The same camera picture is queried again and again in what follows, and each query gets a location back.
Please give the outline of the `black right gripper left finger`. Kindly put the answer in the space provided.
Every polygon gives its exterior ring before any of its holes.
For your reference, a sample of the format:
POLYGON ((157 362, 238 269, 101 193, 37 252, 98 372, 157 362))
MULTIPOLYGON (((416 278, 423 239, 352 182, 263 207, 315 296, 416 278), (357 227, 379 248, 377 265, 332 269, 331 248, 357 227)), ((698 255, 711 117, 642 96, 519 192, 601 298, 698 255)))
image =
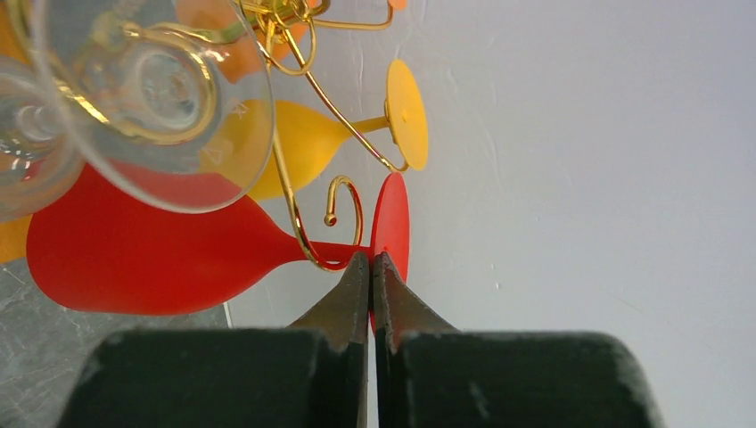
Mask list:
POLYGON ((321 339, 310 388, 309 427, 365 427, 370 260, 356 252, 339 282, 291 324, 321 339))

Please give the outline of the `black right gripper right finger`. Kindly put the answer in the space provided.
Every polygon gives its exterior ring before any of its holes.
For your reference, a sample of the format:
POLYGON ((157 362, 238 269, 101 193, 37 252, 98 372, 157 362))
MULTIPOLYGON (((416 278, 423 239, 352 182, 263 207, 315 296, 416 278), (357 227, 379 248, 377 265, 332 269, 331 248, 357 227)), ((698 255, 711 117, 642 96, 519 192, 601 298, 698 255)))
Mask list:
POLYGON ((374 259, 372 294, 379 425, 410 427, 413 399, 402 343, 417 334, 458 329, 407 287, 387 252, 374 259))

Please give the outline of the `red plastic wine glass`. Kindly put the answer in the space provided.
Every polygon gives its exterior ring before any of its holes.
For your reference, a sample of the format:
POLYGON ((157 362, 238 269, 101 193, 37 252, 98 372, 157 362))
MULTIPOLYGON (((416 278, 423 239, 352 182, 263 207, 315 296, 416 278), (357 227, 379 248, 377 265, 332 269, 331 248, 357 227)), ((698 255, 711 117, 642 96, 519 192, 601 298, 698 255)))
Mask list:
POLYGON ((26 258, 38 288, 63 307, 173 316, 231 300, 306 254, 248 197, 209 213, 175 213, 85 167, 31 217, 26 258))

